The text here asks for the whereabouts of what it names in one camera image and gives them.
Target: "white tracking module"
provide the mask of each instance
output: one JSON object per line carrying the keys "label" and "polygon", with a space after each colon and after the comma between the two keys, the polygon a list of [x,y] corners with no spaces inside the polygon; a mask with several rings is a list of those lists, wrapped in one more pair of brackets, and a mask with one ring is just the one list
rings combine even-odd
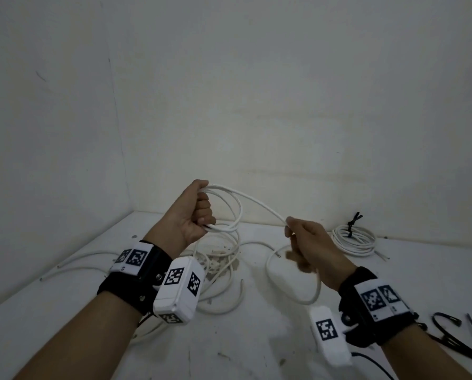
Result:
{"label": "white tracking module", "polygon": [[186,324],[194,318],[205,271],[191,257],[173,260],[153,302],[153,313],[168,324]]}
{"label": "white tracking module", "polygon": [[317,348],[334,367],[352,365],[345,335],[327,306],[309,307],[310,328]]}

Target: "black wrist strap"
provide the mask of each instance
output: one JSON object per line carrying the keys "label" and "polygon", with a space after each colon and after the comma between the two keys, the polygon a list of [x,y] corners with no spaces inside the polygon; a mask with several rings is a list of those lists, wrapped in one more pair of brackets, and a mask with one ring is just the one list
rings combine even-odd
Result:
{"label": "black wrist strap", "polygon": [[[151,244],[144,240],[141,240],[141,243]],[[111,272],[100,285],[97,294],[108,291],[132,305],[143,315],[153,312],[153,302],[157,296],[153,286],[161,285],[172,261],[162,249],[153,245],[138,275]]]}
{"label": "black wrist strap", "polygon": [[357,328],[346,334],[346,341],[355,346],[379,345],[415,322],[413,314],[387,283],[371,271],[359,267],[340,286],[339,310],[342,320]]}

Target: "forearm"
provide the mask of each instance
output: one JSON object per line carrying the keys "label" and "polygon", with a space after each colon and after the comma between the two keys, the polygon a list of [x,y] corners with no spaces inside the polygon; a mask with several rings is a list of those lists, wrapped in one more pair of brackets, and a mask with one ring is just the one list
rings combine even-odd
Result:
{"label": "forearm", "polygon": [[37,352],[15,379],[110,379],[140,318],[126,302],[102,292]]}
{"label": "forearm", "polygon": [[399,332],[382,350],[400,380],[472,380],[472,375],[417,325]]}

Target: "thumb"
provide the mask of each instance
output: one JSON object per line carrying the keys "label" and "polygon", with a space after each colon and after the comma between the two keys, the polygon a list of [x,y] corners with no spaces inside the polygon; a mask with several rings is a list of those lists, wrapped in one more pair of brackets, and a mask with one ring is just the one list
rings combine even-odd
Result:
{"label": "thumb", "polygon": [[302,220],[289,216],[285,219],[285,222],[291,231],[293,231],[299,238],[311,236],[311,233],[303,227]]}

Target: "right hand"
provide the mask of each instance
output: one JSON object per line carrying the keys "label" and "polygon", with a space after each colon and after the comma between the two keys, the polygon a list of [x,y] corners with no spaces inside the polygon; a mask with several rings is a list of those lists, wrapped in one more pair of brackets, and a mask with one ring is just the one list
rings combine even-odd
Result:
{"label": "right hand", "polygon": [[292,252],[299,256],[298,265],[312,265],[321,281],[338,291],[340,284],[356,270],[356,265],[336,248],[321,224],[294,217],[287,217],[286,222],[285,237],[291,239]]}

